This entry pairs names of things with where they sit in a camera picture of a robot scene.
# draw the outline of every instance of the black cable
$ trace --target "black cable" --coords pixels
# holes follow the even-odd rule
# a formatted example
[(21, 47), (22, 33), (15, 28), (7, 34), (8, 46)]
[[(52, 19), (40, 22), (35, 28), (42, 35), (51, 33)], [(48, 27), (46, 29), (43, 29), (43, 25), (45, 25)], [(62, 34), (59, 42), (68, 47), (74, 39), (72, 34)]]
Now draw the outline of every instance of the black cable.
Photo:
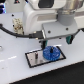
[(42, 31), (36, 31), (35, 33), (29, 34), (29, 35), (21, 35), (21, 34), (17, 34), (17, 33), (7, 30), (6, 28), (3, 27), (2, 24), (0, 24), (0, 29), (12, 36), (16, 36), (16, 37), (20, 37), (20, 38), (44, 39)]
[(20, 38), (29, 38), (30, 35), (21, 35), (21, 34), (16, 34), (16, 33), (13, 33), (7, 29), (5, 29), (4, 27), (0, 26), (0, 29), (12, 36), (16, 36), (16, 37), (20, 37)]

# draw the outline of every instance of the metal plate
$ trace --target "metal plate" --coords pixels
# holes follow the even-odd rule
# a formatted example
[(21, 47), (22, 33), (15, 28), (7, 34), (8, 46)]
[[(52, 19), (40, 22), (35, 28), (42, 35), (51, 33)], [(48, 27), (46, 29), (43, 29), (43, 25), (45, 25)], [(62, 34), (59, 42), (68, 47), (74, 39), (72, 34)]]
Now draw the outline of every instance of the metal plate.
[[(35, 59), (35, 53), (38, 53), (38, 59)], [(61, 51), (60, 58), (58, 60), (56, 60), (56, 61), (46, 60), (43, 57), (43, 51), (42, 50), (32, 51), (32, 52), (26, 53), (26, 58), (27, 58), (28, 65), (30, 68), (66, 59), (66, 57), (64, 56), (64, 54)]]

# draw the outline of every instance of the screw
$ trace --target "screw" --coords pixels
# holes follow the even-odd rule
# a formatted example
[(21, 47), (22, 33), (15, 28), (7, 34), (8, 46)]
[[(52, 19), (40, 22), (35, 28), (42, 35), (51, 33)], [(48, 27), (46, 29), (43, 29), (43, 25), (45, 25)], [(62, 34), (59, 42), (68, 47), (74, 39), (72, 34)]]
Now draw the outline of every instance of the screw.
[(49, 31), (48, 31), (48, 33), (50, 34), (50, 33), (51, 33), (51, 31), (49, 30)]
[(66, 30), (68, 31), (68, 30), (69, 30), (69, 28), (66, 28)]

